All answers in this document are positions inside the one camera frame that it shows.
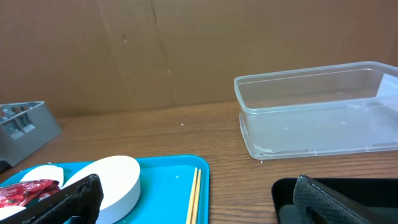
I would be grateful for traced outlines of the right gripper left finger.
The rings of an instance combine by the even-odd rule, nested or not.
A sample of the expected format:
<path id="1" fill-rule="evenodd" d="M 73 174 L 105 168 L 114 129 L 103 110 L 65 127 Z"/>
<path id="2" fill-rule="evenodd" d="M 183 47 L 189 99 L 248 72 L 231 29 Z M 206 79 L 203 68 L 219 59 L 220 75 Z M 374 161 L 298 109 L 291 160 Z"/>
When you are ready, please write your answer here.
<path id="1" fill-rule="evenodd" d="M 102 200 L 100 177 L 90 174 L 1 224 L 95 224 Z"/>

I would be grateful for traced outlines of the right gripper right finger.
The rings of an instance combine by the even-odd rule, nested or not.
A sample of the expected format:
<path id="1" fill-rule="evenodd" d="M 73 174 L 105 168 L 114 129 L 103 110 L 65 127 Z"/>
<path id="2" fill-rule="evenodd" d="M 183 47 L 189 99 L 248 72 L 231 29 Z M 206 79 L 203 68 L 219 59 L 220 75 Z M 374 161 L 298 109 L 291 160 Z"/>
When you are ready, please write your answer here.
<path id="1" fill-rule="evenodd" d="M 302 223 L 395 223 L 306 175 L 297 178 L 293 202 Z"/>

